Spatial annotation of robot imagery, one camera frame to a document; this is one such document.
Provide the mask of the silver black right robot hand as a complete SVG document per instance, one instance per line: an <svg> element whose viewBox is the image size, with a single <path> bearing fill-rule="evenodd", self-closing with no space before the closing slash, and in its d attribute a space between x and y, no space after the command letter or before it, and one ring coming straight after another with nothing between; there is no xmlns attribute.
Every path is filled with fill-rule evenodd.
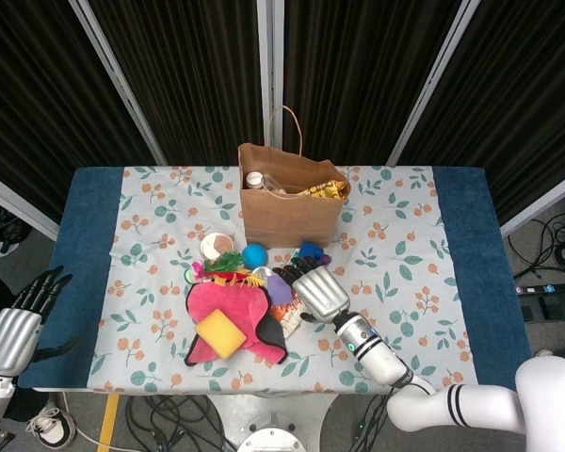
<svg viewBox="0 0 565 452"><path fill-rule="evenodd" d="M273 268L273 273L295 291L305 305L301 318L309 323L334 324L350 306L349 295L328 269L311 257L293 259L293 265Z"/></svg>

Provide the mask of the gold biscuit pack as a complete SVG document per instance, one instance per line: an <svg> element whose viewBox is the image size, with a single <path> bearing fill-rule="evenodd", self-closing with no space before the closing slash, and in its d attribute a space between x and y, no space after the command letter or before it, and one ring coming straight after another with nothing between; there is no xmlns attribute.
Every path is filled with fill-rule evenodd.
<svg viewBox="0 0 565 452"><path fill-rule="evenodd" d="M349 192L350 184L348 181L329 180L325 183L306 188L298 192L297 196L344 200Z"/></svg>

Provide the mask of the clear plastic sleeve pack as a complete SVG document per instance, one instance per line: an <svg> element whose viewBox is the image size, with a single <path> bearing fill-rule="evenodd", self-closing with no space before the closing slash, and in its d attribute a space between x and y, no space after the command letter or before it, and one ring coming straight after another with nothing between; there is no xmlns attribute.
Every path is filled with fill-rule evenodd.
<svg viewBox="0 0 565 452"><path fill-rule="evenodd" d="M303 191L293 191L290 188L286 188L282 183L280 183L271 174L263 175L263 189L273 195L281 196L304 196Z"/></svg>

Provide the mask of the brown paper bag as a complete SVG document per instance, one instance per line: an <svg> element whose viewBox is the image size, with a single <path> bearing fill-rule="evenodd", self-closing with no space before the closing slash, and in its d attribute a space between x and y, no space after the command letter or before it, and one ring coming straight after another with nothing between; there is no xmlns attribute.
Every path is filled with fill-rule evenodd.
<svg viewBox="0 0 565 452"><path fill-rule="evenodd" d="M286 152L266 142L263 145L246 142L237 148L246 240L269 248L295 248L305 240L327 247L351 186L344 200L273 195L263 188L246 187L245 176L250 171L271 174L293 191L302 191L329 180L349 182L331 161L314 161L304 155L302 129L295 112L286 105L277 107L279 109L287 111L294 120L299 135L296 152Z"/></svg>

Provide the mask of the purple foam block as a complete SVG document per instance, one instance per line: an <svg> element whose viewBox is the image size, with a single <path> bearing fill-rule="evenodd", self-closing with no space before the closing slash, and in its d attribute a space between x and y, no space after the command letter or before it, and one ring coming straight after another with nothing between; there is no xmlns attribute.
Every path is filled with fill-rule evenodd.
<svg viewBox="0 0 565 452"><path fill-rule="evenodd" d="M292 288L277 274L266 278L266 290L274 306L293 302Z"/></svg>

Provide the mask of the yellow plastic feather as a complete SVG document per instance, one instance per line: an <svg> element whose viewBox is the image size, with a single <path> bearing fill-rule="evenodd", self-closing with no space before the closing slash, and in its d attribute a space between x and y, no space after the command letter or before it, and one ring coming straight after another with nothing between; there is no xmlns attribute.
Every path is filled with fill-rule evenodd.
<svg viewBox="0 0 565 452"><path fill-rule="evenodd" d="M214 282L219 286L225 286L225 285L241 285L241 286L247 286L247 287L265 287L266 283L262 280L260 280L259 278L256 278L253 274L250 274L250 276L241 282L236 282L236 283L230 283L230 282Z"/></svg>

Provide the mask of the blue ball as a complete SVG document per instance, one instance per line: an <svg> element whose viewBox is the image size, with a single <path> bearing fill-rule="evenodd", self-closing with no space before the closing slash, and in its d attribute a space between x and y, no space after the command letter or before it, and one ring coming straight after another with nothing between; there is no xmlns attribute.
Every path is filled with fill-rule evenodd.
<svg viewBox="0 0 565 452"><path fill-rule="evenodd" d="M245 267L251 269L257 268L259 266L265 266L268 261L266 248L257 243L248 244L242 250L241 255Z"/></svg>

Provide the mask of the white black sneaker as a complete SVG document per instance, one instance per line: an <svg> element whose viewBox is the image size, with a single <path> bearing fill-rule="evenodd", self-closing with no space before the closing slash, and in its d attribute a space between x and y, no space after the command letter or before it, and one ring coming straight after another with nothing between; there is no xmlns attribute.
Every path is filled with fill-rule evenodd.
<svg viewBox="0 0 565 452"><path fill-rule="evenodd" d="M73 441L76 426L68 413L51 406L44 407L32 417L27 422L25 431L32 434L45 447L59 450Z"/></svg>

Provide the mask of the red plastic feather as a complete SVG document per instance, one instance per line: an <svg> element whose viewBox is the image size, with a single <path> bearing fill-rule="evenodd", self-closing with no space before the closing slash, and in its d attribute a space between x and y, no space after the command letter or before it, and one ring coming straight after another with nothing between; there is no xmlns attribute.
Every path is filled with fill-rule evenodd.
<svg viewBox="0 0 565 452"><path fill-rule="evenodd" d="M194 276L194 282L203 283L213 281L220 283L238 283L246 280L250 274L251 272L248 270L200 272Z"/></svg>

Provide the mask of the pink cloth black trim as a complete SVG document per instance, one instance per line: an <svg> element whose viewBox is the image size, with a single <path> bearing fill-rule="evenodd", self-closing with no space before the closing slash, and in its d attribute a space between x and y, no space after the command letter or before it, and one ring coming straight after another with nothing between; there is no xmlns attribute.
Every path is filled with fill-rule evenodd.
<svg viewBox="0 0 565 452"><path fill-rule="evenodd" d="M281 363L287 357L282 327L270 314L270 298L261 287L199 283L191 288L186 308L195 323L195 330L197 324L212 311L220 309L226 314L247 336L246 342L237 351L246 349L271 363ZM196 332L185 364L193 366L216 359L220 357Z"/></svg>

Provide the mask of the yellow sponge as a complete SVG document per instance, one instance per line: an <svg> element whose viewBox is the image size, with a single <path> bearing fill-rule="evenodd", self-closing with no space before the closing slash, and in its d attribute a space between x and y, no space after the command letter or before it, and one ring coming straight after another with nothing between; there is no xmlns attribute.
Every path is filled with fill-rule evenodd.
<svg viewBox="0 0 565 452"><path fill-rule="evenodd" d="M196 332L223 360L230 358L247 340L245 333L220 309L202 319Z"/></svg>

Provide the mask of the clear cup brown contents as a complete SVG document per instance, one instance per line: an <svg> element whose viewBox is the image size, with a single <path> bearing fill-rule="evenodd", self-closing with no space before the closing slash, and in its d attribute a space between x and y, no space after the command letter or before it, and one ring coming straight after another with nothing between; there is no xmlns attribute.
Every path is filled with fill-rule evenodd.
<svg viewBox="0 0 565 452"><path fill-rule="evenodd" d="M217 260L221 255L234 251L234 241L222 233L207 234L200 242L200 253L205 260Z"/></svg>

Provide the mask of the floral print tablecloth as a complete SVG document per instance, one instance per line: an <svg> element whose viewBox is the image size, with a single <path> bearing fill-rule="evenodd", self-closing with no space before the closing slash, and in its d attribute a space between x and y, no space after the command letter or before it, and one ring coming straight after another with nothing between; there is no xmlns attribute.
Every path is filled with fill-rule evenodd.
<svg viewBox="0 0 565 452"><path fill-rule="evenodd" d="M351 192L327 247L351 307L436 388L476 370L429 167L344 167ZM331 327L301 322L287 359L240 350L185 364L195 336L184 272L201 240L245 246L238 171L133 167L122 176L111 264L88 386L144 393L368 393L376 384Z"/></svg>

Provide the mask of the black pleated curtain panel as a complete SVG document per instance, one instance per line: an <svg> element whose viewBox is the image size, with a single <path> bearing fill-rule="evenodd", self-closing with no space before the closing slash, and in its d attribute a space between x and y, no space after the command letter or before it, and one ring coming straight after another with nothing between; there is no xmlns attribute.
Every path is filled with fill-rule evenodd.
<svg viewBox="0 0 565 452"><path fill-rule="evenodd" d="M0 0L0 181L60 221L77 169L153 162L68 0Z"/></svg>
<svg viewBox="0 0 565 452"><path fill-rule="evenodd" d="M387 162L460 0L285 0L285 150Z"/></svg>
<svg viewBox="0 0 565 452"><path fill-rule="evenodd" d="M565 0L480 0L402 165L483 168L506 223L565 180Z"/></svg>
<svg viewBox="0 0 565 452"><path fill-rule="evenodd" d="M170 164L234 166L264 138L255 0L89 0Z"/></svg>

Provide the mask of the white table pedestal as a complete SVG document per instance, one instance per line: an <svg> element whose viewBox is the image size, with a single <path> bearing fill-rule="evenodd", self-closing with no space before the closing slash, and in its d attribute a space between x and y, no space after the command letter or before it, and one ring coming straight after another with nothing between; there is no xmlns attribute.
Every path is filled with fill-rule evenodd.
<svg viewBox="0 0 565 452"><path fill-rule="evenodd" d="M305 435L308 452L319 452L321 429L335 398L334 394L209 396L235 452L249 421L272 412L291 417Z"/></svg>

